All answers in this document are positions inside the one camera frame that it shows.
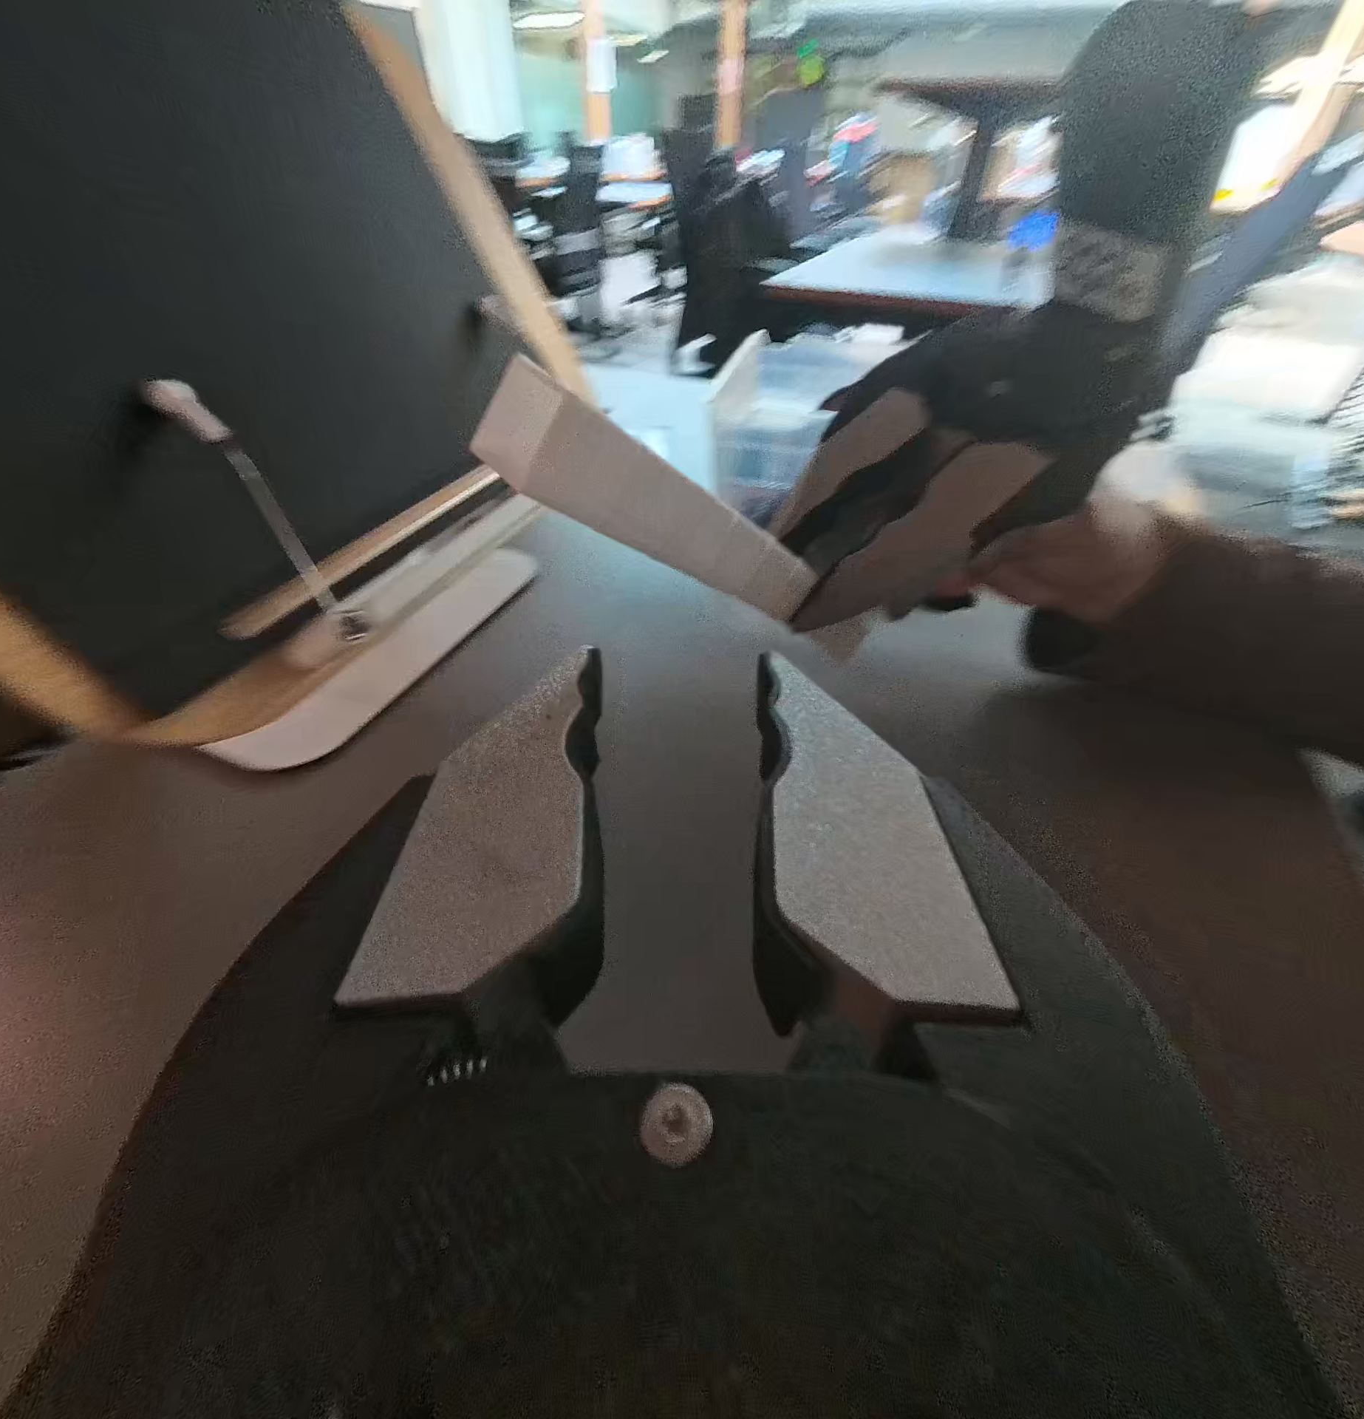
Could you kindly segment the person's right forearm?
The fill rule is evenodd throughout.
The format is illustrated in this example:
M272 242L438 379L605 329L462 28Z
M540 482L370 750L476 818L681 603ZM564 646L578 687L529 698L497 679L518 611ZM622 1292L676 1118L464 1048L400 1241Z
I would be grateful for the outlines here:
M1091 674L1364 768L1364 565L1164 530L1158 570L1099 630Z

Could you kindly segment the black office chair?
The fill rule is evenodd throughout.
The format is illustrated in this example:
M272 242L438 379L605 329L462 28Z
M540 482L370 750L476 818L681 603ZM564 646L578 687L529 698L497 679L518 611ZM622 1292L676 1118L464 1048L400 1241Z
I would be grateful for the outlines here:
M773 311L763 283L789 269L792 243L763 186L741 175L730 148L708 155L682 193L679 240L684 299L676 341L717 372Z

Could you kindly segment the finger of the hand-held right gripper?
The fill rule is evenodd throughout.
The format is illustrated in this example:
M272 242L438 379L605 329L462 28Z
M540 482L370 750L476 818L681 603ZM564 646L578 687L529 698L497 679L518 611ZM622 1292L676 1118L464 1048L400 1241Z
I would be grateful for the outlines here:
M1023 443L968 444L931 476L910 509L814 585L792 615L792 628L814 631L922 600L971 558L979 527L1051 460Z
M833 421L768 533L804 565L838 565L914 509L949 457L949 430L925 400L890 387Z

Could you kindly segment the dark office desk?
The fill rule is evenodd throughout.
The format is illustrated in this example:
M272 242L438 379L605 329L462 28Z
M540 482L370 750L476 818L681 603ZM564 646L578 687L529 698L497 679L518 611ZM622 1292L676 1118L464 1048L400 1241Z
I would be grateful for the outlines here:
M762 281L765 303L796 321L896 324L922 332L988 311L1028 310L1051 294L1048 248L1010 254L1001 242L926 239L885 226Z

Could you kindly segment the clear plastic bin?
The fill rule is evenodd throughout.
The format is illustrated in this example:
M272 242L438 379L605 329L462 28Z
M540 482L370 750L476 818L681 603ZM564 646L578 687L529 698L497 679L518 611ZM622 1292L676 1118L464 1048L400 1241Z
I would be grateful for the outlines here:
M749 334L709 381L714 494L765 524L833 419L827 402L901 348L899 341L803 332Z

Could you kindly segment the grey mesh office chair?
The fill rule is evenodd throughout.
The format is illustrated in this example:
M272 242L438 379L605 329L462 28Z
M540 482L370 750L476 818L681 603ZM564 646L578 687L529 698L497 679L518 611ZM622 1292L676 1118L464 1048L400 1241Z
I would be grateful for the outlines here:
M1364 134L1357 134L1311 155L1272 197L1243 212L1197 250L1158 346L1164 372L1180 375L1196 359L1216 316L1261 277L1362 151Z

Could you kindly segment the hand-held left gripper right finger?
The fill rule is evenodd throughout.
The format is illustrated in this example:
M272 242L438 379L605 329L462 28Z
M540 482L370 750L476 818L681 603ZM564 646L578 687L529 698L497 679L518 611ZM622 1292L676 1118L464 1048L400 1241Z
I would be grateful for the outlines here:
M762 798L750 962L781 1037L1007 1026L1017 989L923 774L796 665L757 665Z

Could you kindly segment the white block bar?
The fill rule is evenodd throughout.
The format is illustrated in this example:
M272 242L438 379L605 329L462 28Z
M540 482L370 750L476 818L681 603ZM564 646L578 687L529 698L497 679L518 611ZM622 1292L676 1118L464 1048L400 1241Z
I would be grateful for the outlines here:
M633 438L540 364L510 357L470 449L513 490L768 619L789 623L815 579L762 525Z

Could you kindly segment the white monitor stand base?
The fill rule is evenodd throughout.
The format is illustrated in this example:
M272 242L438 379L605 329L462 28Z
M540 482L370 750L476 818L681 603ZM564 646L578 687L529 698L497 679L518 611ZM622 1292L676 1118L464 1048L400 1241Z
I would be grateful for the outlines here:
M511 546L486 552L282 715L199 752L253 772L304 768L335 753L522 593L537 571L537 560Z

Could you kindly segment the person's right hand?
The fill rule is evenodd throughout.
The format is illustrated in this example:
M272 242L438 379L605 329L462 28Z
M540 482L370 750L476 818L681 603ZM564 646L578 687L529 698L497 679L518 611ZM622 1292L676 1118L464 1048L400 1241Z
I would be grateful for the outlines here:
M1102 625L1143 592L1167 554L1169 524L1154 506L1097 489L1063 517L988 543L968 563L966 589Z

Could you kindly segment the black wood-edged monitor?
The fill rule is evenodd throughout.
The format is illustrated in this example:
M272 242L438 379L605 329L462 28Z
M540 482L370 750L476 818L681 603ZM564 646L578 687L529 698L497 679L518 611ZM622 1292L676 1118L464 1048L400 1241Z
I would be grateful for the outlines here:
M470 449L587 381L356 3L0 3L0 695L256 729L532 517Z

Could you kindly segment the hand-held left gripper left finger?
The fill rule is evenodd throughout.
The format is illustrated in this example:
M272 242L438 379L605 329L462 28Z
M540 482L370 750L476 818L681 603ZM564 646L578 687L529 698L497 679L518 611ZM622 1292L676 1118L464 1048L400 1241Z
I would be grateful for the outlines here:
M343 1013L511 997L559 1027L603 959L602 652L560 660L448 753L337 984Z

